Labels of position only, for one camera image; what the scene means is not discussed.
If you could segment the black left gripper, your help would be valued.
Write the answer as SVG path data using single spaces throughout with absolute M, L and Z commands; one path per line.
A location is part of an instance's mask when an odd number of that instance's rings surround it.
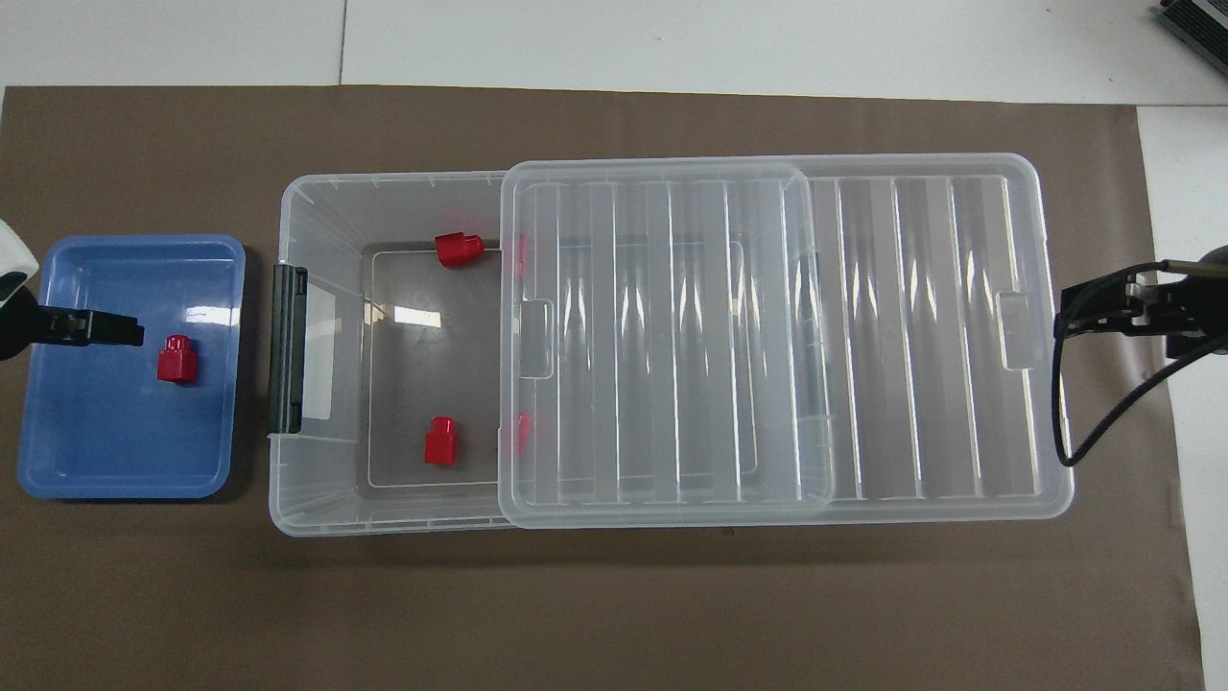
M 17 287 L 1 309 L 1 360 L 14 358 L 31 345 L 86 346 L 91 342 L 139 349 L 144 334 L 138 318 L 39 306 L 29 288 Z

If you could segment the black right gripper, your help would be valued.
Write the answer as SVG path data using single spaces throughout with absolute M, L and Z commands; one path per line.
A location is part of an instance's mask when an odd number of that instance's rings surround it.
M 1187 275 L 1170 284 L 1144 285 L 1142 312 L 1131 295 L 1135 272 L 1110 272 L 1062 288 L 1055 338 L 1120 333 L 1164 338 L 1164 357 L 1187 357 L 1227 333 L 1227 279 Z

